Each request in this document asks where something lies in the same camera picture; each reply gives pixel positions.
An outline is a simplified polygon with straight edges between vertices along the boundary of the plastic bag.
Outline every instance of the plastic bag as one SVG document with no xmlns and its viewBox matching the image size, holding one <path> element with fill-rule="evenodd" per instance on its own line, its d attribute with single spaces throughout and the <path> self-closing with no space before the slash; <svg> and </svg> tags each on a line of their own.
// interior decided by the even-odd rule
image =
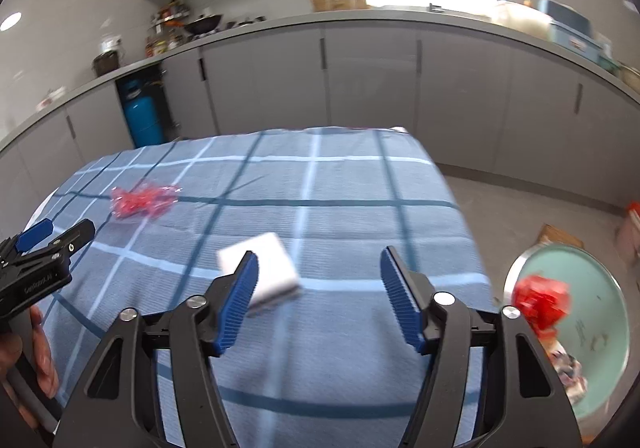
<svg viewBox="0 0 640 448">
<path fill-rule="evenodd" d="M 155 218 L 177 202 L 177 186 L 156 186 L 143 183 L 132 191 L 114 187 L 111 190 L 111 211 L 118 219 L 144 212 Z"/>
<path fill-rule="evenodd" d="M 554 325 L 571 312 L 569 285 L 537 273 L 518 281 L 512 300 L 541 340 L 555 338 Z"/>
<path fill-rule="evenodd" d="M 587 393 L 587 379 L 582 375 L 582 365 L 563 348 L 548 353 L 551 364 L 556 370 L 558 378 L 569 402 L 575 404 Z"/>
</svg>

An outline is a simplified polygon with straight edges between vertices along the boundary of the blue checkered tablecloth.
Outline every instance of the blue checkered tablecloth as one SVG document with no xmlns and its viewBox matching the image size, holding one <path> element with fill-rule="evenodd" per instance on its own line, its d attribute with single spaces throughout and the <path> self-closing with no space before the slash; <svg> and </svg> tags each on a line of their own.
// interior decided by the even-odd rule
<svg viewBox="0 0 640 448">
<path fill-rule="evenodd" d="M 179 201 L 157 219 L 114 218 L 110 189 L 141 181 L 182 187 Z M 242 448 L 398 445 L 426 360 L 404 343 L 380 280 L 387 245 L 438 289 L 492 308 L 444 179 L 395 131 L 274 130 L 124 151 L 73 174 L 41 216 L 56 232 L 82 218 L 97 229 L 73 257 L 73 282 L 40 304 L 63 402 L 121 309 L 172 309 L 221 274 L 217 250 L 280 236 L 302 295 L 247 318 L 212 361 Z M 473 428 L 480 354 L 473 349 L 459 442 Z M 159 389 L 167 439 L 182 444 L 167 352 Z"/>
</svg>

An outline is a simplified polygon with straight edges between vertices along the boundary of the floor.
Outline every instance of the floor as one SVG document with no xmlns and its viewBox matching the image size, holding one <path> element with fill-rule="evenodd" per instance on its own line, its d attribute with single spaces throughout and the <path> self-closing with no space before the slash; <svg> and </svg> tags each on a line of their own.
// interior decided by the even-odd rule
<svg viewBox="0 0 640 448">
<path fill-rule="evenodd" d="M 580 425 L 583 436 L 594 436 L 613 415 L 640 370 L 640 279 L 618 257 L 614 233 L 622 219 L 578 204 L 542 195 L 447 177 L 466 222 L 478 244 L 497 305 L 513 261 L 532 246 L 543 224 L 559 227 L 584 242 L 585 249 L 603 263 L 625 295 L 631 348 L 625 374 L 596 417 Z"/>
</svg>

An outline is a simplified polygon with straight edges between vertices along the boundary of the gray cabinet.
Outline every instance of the gray cabinet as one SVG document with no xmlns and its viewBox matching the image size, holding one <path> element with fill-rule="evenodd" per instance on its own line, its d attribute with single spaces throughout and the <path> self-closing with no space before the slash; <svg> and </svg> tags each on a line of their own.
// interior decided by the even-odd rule
<svg viewBox="0 0 640 448">
<path fill-rule="evenodd" d="M 206 138 L 217 134 L 201 67 L 200 48 L 162 61 L 164 93 L 183 138 Z"/>
<path fill-rule="evenodd" d="M 405 127 L 415 133 L 417 38 L 395 21 L 325 27 L 332 125 Z"/>
<path fill-rule="evenodd" d="M 493 172 L 560 187 L 562 157 L 574 146 L 571 128 L 578 72 L 550 53 L 513 44 L 507 115 Z"/>
<path fill-rule="evenodd" d="M 133 148 L 114 82 L 87 91 L 64 110 L 83 163 Z"/>
<path fill-rule="evenodd" d="M 17 147 L 40 201 L 85 164 L 72 137 L 64 108 L 53 111 L 22 133 Z"/>
<path fill-rule="evenodd" d="M 625 207 L 640 196 L 640 106 L 592 75 L 579 81 L 558 187 Z"/>
<path fill-rule="evenodd" d="M 511 48 L 461 28 L 429 27 L 418 39 L 415 136 L 439 163 L 490 171 L 508 99 Z"/>
<path fill-rule="evenodd" d="M 204 47 L 220 133 L 328 124 L 318 27 L 265 30 Z"/>
<path fill-rule="evenodd" d="M 8 237 L 21 232 L 38 205 L 44 200 L 33 186 L 31 176 L 18 152 L 18 137 L 0 152 L 0 234 Z"/>
</svg>

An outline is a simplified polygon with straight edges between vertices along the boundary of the screw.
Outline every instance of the screw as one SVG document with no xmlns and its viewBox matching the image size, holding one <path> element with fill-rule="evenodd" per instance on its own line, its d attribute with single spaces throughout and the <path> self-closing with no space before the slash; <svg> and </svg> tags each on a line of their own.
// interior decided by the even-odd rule
<svg viewBox="0 0 640 448">
<path fill-rule="evenodd" d="M 502 309 L 502 314 L 504 314 L 507 318 L 513 320 L 514 318 L 520 316 L 520 310 L 513 305 L 508 305 Z"/>
<path fill-rule="evenodd" d="M 456 301 L 456 297 L 454 297 L 451 293 L 446 293 L 446 291 L 440 291 L 433 295 L 433 300 L 435 300 L 440 305 L 451 305 Z"/>
<path fill-rule="evenodd" d="M 195 297 L 191 297 L 187 300 L 187 307 L 197 309 L 198 307 L 202 307 L 206 303 L 207 299 L 204 298 L 203 295 L 196 295 Z"/>
<path fill-rule="evenodd" d="M 136 316 L 138 316 L 138 311 L 136 311 L 132 307 L 127 307 L 126 309 L 123 309 L 122 311 L 120 311 L 120 319 L 123 322 L 130 322 Z"/>
</svg>

